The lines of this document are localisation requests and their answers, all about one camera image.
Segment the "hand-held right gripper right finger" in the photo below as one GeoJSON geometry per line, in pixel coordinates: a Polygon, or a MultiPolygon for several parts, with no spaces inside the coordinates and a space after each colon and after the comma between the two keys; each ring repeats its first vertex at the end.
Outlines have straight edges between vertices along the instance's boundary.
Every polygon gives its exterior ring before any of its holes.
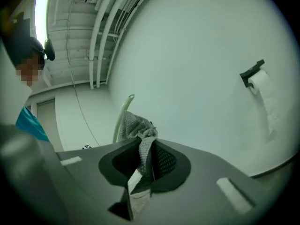
{"type": "Polygon", "coordinates": [[[139,172],[142,177],[132,190],[132,195],[146,191],[151,194],[165,193],[185,182],[191,172],[191,163],[181,152],[155,140],[139,172]]]}

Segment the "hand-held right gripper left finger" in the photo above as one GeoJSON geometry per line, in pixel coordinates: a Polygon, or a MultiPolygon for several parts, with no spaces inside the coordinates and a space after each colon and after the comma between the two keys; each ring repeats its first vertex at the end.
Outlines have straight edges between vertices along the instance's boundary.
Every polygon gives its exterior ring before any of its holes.
{"type": "Polygon", "coordinates": [[[141,139],[136,138],[104,146],[112,151],[100,159],[98,167],[110,184],[128,187],[129,179],[141,162],[138,150],[140,143],[141,139]]]}

